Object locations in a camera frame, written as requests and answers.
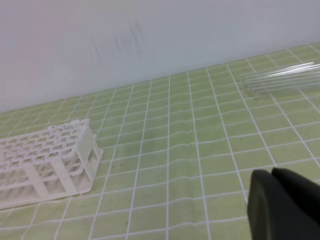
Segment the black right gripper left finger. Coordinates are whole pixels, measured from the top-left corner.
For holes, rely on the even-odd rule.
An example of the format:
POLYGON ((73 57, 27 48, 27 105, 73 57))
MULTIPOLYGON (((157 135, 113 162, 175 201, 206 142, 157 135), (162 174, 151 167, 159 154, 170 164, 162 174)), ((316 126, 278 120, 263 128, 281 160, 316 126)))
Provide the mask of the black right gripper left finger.
POLYGON ((295 200, 263 169, 250 178, 247 215, 254 240, 318 240, 320 200, 295 200))

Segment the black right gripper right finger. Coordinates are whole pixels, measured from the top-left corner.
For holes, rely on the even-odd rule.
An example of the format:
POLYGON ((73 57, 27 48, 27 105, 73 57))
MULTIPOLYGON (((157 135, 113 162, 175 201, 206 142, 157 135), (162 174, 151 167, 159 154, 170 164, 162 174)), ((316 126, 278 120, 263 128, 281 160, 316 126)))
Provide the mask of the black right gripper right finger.
POLYGON ((280 182, 293 199, 320 199, 320 186, 308 178, 287 168, 273 168, 271 174, 280 182))

